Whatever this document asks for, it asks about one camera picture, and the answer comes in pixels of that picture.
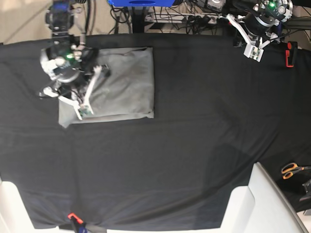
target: blue container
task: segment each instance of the blue container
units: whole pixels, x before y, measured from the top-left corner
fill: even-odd
[[[115,7],[124,6],[172,6],[174,0],[108,0]]]

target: green led light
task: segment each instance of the green led light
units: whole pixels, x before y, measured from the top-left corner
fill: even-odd
[[[72,58],[73,58],[73,54],[67,54],[66,57],[67,57],[68,59],[72,59]]]

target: orange-handled scissors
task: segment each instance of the orange-handled scissors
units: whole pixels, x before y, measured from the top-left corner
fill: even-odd
[[[294,174],[311,169],[311,166],[298,166],[297,163],[287,164],[284,168],[282,168],[281,173],[283,174],[283,179],[289,179]]]

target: black tablecloth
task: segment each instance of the black tablecloth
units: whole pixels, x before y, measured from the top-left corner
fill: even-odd
[[[119,230],[220,226],[231,191],[261,161],[296,210],[305,174],[286,183],[287,162],[311,164],[311,54],[285,67],[282,49],[260,63],[230,38],[105,35],[99,48],[154,48],[155,119],[58,124],[57,100],[35,92],[48,41],[0,47],[0,175],[17,185],[37,228],[69,222]]]

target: gray towel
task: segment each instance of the gray towel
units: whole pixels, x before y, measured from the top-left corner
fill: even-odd
[[[100,50],[98,63],[110,75],[97,80],[90,104],[94,115],[79,120],[73,107],[59,101],[59,124],[154,118],[154,63],[152,48]]]

